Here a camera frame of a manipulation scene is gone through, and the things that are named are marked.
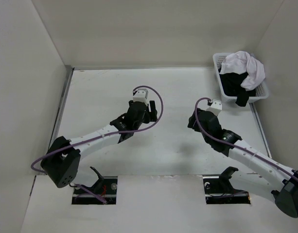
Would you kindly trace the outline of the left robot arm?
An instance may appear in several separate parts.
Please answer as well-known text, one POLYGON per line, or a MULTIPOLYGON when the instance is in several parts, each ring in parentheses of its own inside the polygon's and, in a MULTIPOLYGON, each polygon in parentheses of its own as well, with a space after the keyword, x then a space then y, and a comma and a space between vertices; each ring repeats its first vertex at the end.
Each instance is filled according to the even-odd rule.
POLYGON ((86 172, 80 171, 81 160, 105 147, 122 143, 141 132, 142 124, 155 124, 159 118, 155 101, 151 100, 146 104, 131 100, 127 112, 105 127, 78 138, 56 138, 40 160, 41 168, 56 187, 78 187, 83 191, 78 194, 79 197, 88 194, 105 204, 105 197, 99 193, 104 182, 103 176, 94 167, 86 172))

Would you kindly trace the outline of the white tank top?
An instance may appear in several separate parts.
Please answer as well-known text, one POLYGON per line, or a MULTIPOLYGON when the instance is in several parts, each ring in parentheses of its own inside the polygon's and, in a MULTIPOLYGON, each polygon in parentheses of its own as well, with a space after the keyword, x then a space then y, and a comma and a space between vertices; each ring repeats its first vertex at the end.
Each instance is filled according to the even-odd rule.
POLYGON ((263 64, 246 51, 238 51, 225 57, 219 74, 228 73, 247 73, 247 77, 241 83, 241 87, 246 91, 255 89, 265 79, 263 64))

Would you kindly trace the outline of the black tank top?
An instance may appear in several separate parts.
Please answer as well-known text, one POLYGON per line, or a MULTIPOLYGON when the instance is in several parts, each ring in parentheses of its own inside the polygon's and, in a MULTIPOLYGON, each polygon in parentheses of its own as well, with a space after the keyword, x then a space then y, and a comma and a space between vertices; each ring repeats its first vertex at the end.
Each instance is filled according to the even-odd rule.
POLYGON ((224 93, 229 97, 236 97, 236 104, 240 107, 245 107, 249 97, 256 96, 256 90, 246 91, 241 84, 248 76, 248 73, 236 74, 226 73, 220 74, 220 80, 224 93))

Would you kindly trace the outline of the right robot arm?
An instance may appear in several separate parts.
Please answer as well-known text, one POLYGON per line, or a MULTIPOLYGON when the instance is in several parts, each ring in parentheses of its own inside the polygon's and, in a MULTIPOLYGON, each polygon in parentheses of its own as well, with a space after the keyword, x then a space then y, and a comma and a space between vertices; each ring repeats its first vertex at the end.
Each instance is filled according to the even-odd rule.
POLYGON ((218 117, 210 110, 196 108, 188 128, 200 132, 211 148, 233 159, 252 174, 229 166, 219 175, 219 187, 228 194, 237 190, 253 193, 274 203, 289 217, 298 217, 298 169, 287 167, 253 149, 233 131, 223 129, 218 117))

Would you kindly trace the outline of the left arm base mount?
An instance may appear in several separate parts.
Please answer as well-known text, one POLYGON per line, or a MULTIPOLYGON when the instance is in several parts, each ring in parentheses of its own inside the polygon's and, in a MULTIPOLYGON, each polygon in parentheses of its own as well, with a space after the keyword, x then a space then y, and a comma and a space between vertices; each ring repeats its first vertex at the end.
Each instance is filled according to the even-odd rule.
POLYGON ((118 177, 104 177, 102 186, 97 190, 95 194, 101 196, 106 200, 106 203, 96 199, 85 190, 76 187, 74 184, 70 184, 73 188, 72 205, 115 205, 117 200, 118 190, 118 177))

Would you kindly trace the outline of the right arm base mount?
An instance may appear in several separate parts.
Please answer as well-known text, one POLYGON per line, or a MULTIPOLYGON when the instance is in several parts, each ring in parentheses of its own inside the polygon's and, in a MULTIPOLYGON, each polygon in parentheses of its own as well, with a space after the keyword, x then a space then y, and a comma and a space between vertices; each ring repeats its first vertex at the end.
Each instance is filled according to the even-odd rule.
POLYGON ((234 189, 217 175, 203 176, 206 204, 251 204, 249 193, 234 189))

